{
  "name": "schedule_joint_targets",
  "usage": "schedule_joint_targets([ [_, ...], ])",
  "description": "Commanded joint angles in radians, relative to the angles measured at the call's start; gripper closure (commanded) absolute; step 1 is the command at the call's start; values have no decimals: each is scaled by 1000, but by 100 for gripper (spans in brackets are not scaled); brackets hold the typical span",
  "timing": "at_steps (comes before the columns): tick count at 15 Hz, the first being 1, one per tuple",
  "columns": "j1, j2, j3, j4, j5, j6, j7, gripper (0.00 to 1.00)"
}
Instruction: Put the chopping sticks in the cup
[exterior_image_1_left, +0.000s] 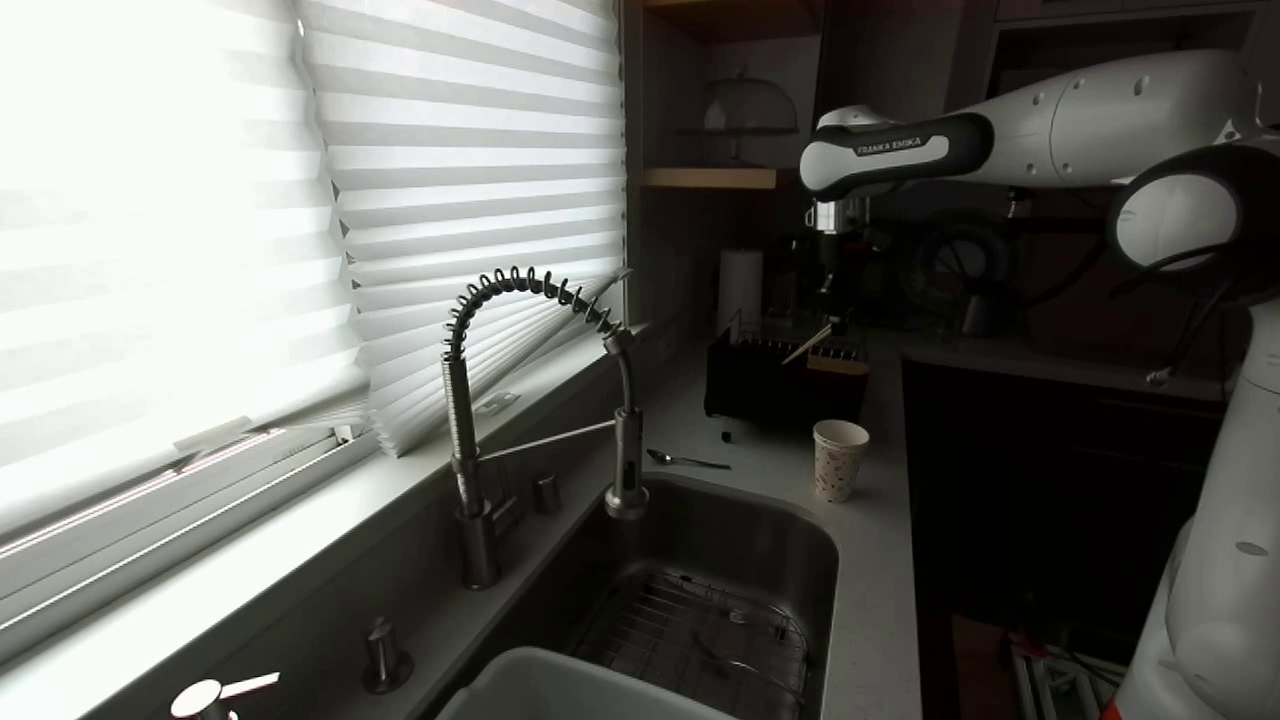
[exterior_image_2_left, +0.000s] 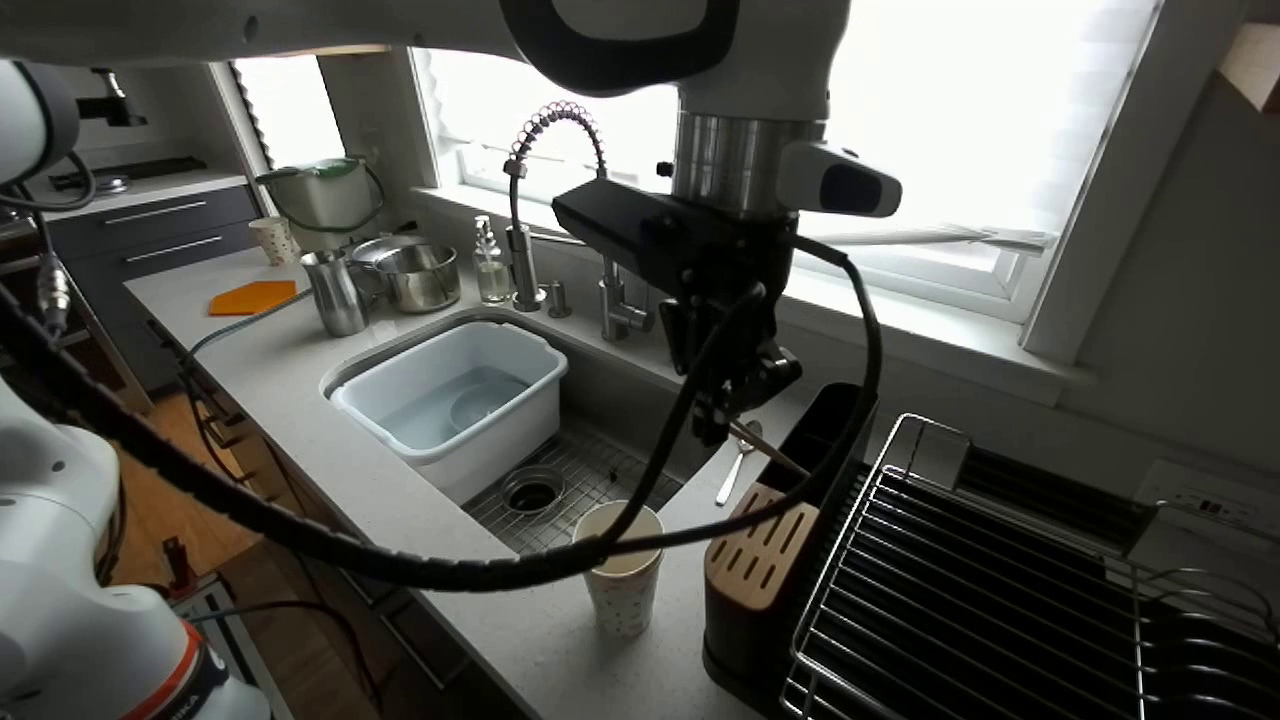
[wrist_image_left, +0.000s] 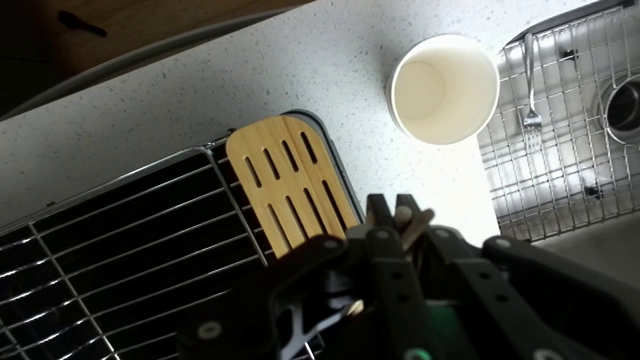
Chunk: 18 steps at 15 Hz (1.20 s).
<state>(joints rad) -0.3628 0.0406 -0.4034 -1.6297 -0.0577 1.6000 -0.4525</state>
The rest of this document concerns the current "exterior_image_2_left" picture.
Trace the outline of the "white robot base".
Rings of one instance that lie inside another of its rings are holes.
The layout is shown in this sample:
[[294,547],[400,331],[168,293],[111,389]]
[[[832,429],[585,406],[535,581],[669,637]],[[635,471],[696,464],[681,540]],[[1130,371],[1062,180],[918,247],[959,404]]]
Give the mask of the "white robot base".
[[116,449],[0,382],[0,714],[272,720],[157,588],[98,575],[116,499]]

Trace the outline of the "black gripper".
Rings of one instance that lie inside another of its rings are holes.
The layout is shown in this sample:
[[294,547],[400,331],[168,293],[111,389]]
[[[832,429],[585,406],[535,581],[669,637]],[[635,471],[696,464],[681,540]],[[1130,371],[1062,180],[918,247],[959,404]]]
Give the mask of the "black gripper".
[[688,429],[705,449],[728,440],[728,414],[778,399],[803,374],[778,341],[778,300],[755,283],[731,300],[669,294],[661,306],[673,369],[702,371]]

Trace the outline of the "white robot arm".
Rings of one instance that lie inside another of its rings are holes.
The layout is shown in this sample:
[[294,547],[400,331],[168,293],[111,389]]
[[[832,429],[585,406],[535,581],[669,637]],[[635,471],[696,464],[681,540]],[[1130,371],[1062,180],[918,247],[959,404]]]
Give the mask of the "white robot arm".
[[0,52],[36,64],[394,42],[512,55],[581,94],[677,87],[673,188],[590,180],[552,211],[669,294],[673,362],[712,432],[800,380],[774,321],[796,221],[900,207],[896,175],[825,141],[843,26],[848,0],[0,0]]

